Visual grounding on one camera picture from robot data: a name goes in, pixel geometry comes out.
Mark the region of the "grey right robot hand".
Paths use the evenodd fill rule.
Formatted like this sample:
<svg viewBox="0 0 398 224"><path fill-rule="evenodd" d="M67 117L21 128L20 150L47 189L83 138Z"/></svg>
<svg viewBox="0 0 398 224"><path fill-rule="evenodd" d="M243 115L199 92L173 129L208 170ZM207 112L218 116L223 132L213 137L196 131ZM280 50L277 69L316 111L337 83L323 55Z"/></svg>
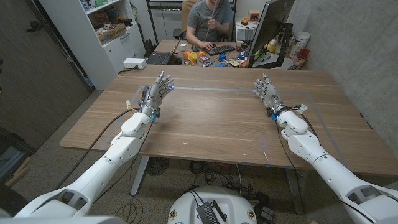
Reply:
<svg viewBox="0 0 398 224"><path fill-rule="evenodd" d="M281 113L286 112L288 107L284 105L279 92L265 72L262 74L262 77L263 79L257 79L254 82L252 92L262 100L268 117L275 116L277 118Z"/></svg>

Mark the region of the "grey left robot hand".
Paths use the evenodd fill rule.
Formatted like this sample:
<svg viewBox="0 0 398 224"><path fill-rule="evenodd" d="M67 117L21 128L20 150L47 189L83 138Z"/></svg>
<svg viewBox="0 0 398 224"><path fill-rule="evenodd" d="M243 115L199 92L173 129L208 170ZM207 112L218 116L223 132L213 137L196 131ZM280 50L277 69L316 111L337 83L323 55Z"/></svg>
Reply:
<svg viewBox="0 0 398 224"><path fill-rule="evenodd" d="M164 71L156 78L155 82L146 90L142 97L141 113L151 117L157 108L160 108L162 100L174 89L173 78L165 75Z"/></svg>

